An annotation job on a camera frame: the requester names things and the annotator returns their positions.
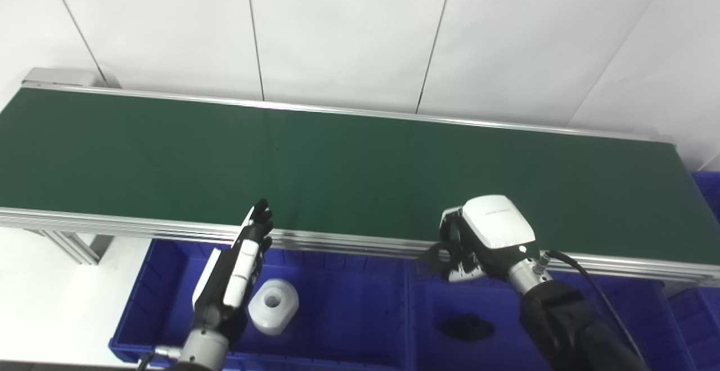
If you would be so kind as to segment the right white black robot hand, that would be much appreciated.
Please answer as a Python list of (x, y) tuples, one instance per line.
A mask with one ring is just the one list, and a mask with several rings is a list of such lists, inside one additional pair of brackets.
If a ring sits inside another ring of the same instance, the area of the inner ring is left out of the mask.
[(505, 195), (489, 194), (447, 208), (439, 224), (440, 240), (453, 247), (450, 268), (440, 273), (449, 282), (482, 276), (510, 282), (519, 264), (539, 258), (532, 226)]

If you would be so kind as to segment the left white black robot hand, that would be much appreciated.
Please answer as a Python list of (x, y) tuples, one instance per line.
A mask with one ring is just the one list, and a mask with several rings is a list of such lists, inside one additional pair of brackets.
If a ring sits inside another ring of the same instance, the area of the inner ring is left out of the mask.
[(273, 212), (265, 198), (250, 209), (233, 245), (219, 250), (193, 309), (192, 328), (217, 332), (234, 345), (248, 323), (246, 308), (272, 245)]

